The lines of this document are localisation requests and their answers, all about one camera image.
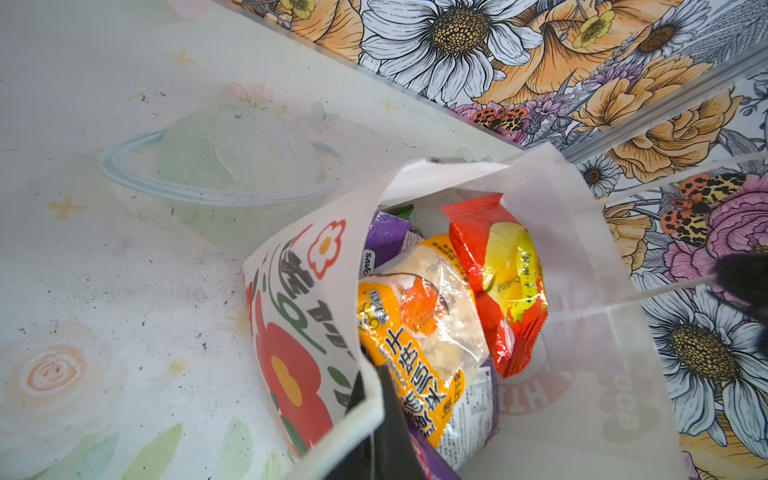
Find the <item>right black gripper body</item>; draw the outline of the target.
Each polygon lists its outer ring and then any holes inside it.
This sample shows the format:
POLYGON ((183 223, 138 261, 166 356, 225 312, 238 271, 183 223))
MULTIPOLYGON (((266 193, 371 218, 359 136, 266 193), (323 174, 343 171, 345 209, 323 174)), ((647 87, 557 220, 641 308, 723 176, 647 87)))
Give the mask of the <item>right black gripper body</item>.
POLYGON ((767 326, 767 254, 736 253, 715 263, 716 283, 726 302, 767 326))

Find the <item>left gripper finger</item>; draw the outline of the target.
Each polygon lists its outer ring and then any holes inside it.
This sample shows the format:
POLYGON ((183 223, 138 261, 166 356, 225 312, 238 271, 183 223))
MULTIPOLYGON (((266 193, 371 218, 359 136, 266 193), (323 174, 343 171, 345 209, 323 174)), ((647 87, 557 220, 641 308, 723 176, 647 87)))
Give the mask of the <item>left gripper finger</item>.
POLYGON ((384 420, 325 476, 326 479, 426 479, 389 370, 378 366, 376 373, 383 389, 384 420))

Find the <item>purple grape candy bag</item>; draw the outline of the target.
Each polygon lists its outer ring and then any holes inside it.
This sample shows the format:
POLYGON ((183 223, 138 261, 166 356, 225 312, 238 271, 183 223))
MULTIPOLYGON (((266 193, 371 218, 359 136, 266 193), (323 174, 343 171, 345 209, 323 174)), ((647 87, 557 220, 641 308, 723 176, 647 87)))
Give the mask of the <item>purple grape candy bag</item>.
MULTIPOLYGON (((360 263, 360 280, 399 254, 425 241, 407 220, 385 212, 375 214, 360 263)), ((498 422, 497 381, 490 353, 458 402, 439 446, 434 447, 406 416, 413 449, 428 479, 455 479, 457 470, 494 434, 498 422)))

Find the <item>small orange snack packet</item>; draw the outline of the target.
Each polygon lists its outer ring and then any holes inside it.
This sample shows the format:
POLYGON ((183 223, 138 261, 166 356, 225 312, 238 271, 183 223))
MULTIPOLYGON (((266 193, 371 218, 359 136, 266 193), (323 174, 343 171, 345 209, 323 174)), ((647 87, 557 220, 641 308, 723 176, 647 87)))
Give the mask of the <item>small orange snack packet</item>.
POLYGON ((475 295, 448 235, 425 240, 358 284, 359 337, 388 368, 406 416, 439 446, 489 350, 475 295))

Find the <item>white paper bag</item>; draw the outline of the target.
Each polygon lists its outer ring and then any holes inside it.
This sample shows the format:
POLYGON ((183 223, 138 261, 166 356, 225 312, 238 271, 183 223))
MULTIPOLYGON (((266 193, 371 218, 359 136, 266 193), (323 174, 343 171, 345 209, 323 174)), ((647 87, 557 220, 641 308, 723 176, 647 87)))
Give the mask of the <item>white paper bag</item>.
POLYGON ((379 207, 500 193, 543 257, 551 308, 535 362, 502 392, 501 430, 464 479, 683 479, 660 357, 600 208, 550 145, 500 163, 418 160, 348 185, 272 234, 243 265, 270 406, 294 448, 292 479, 326 479, 393 419, 357 343, 353 289, 379 207))

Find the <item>red yellow snack packet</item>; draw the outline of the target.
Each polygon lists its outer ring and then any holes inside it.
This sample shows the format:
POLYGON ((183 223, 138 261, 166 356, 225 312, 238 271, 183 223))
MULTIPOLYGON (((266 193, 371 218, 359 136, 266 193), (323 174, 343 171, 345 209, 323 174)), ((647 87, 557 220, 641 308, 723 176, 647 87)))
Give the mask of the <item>red yellow snack packet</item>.
POLYGON ((548 318, 539 256, 496 193, 445 205, 449 239, 475 295, 490 357, 503 378, 530 363, 548 318))

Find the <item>green snack bag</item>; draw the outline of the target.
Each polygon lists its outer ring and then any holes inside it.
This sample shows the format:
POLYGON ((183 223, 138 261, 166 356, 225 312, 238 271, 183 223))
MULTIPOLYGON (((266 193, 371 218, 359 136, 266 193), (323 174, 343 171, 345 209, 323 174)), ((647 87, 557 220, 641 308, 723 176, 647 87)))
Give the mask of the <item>green snack bag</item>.
POLYGON ((414 209, 415 209, 415 206, 413 204, 406 204, 406 205, 391 207, 387 209, 386 212, 395 217, 409 221, 413 214, 414 209))

